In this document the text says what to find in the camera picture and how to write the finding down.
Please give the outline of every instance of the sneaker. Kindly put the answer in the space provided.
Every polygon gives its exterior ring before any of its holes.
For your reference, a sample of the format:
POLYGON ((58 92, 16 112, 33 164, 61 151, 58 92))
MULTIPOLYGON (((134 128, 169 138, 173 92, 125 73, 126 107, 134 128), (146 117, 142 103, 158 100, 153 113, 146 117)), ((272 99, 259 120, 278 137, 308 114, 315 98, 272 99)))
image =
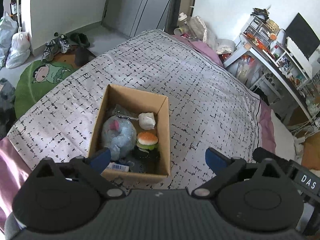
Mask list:
POLYGON ((42 59, 52 61, 53 57, 59 52, 59 46, 55 40, 48 41, 42 54, 42 59))
POLYGON ((55 40, 57 41, 62 53, 66 53, 68 49, 71 49, 71 45, 69 43, 67 35, 65 34, 59 35, 58 33, 55 33, 54 36, 57 37, 55 40))

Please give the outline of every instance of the slipper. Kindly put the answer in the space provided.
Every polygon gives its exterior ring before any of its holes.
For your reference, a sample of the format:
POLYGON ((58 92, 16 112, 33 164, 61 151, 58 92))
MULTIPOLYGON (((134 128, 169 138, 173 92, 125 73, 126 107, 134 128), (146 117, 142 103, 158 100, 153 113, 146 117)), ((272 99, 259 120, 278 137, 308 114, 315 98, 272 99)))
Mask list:
POLYGON ((70 35, 70 40, 79 44, 81 47, 88 48, 90 47, 90 42, 86 35, 83 33, 72 33, 70 35))

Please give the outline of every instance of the cartoon rug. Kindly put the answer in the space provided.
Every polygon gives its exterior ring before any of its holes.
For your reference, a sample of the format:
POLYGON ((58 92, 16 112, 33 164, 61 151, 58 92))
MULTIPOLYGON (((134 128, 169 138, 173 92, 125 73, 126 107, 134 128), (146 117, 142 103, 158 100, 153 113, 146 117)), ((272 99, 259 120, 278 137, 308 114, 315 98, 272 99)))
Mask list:
POLYGON ((29 65, 21 74, 15 92, 14 109, 17 119, 74 71, 76 69, 65 62, 37 60, 29 65))

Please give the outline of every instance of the hamburger bun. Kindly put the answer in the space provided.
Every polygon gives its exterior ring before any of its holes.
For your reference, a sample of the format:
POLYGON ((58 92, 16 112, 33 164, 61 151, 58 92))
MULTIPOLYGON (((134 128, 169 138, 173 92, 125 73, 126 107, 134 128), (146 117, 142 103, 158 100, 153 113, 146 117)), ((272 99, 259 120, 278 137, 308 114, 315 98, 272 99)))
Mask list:
POLYGON ((158 142, 158 137, 149 132, 141 132, 137 135, 137 141, 142 145, 154 145, 158 142))

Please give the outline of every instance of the basket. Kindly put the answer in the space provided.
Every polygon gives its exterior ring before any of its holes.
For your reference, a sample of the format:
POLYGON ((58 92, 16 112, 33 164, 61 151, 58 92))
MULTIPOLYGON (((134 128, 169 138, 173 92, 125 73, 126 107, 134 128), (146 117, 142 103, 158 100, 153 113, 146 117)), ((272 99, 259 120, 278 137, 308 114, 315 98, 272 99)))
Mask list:
POLYGON ((279 26, 273 21, 268 19, 266 22, 266 26, 269 28, 269 30, 271 30, 275 35, 278 34, 280 28, 279 26))

